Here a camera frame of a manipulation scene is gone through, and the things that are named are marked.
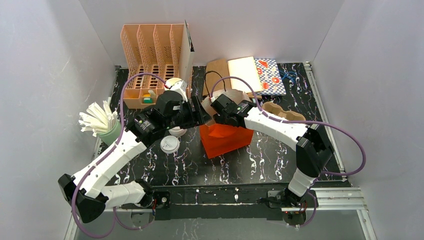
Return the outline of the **brown pulp cup carrier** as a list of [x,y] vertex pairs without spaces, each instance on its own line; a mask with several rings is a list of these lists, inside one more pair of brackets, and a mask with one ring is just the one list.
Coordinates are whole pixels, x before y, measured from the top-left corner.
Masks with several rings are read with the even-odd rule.
[[284,118],[288,121],[305,121],[306,120],[306,118],[302,114],[297,113],[295,111],[291,111],[291,110],[283,110],[281,106],[270,101],[265,102],[262,105],[262,109],[268,113],[276,115],[280,118]]

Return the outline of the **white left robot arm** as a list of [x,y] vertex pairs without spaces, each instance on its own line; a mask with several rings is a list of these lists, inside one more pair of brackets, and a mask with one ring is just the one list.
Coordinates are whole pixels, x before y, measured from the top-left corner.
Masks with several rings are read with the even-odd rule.
[[129,161],[162,140],[170,129],[190,129],[211,119],[196,95],[187,101],[180,93],[166,90],[155,104],[130,120],[118,139],[92,163],[74,175],[64,174],[58,179],[73,215],[90,223],[106,209],[125,204],[148,205],[153,191],[146,181],[136,179],[114,186],[107,183]]

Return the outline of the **orange paper bag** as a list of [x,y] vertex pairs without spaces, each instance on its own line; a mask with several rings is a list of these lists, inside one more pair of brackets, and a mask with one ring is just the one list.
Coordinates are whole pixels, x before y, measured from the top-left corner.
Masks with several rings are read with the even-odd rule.
[[[239,104],[242,100],[250,100],[245,92],[236,89],[228,89],[226,91],[221,89],[214,91],[213,97],[219,97],[222,94],[229,97],[236,104]],[[211,100],[209,97],[206,97],[201,102],[201,105],[211,117],[217,113],[211,107]],[[254,134],[254,131],[250,129],[218,124],[213,118],[206,124],[201,125],[199,127],[199,132],[208,159],[250,145]]]

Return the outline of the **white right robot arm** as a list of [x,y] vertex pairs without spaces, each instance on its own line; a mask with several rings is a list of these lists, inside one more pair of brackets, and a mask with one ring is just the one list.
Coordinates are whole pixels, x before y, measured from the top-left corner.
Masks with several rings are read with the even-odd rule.
[[249,100],[235,103],[224,94],[212,97],[211,107],[216,111],[213,116],[216,123],[263,133],[295,151],[296,171],[285,190],[287,199],[300,200],[334,154],[323,125],[303,124],[301,121],[290,123]]

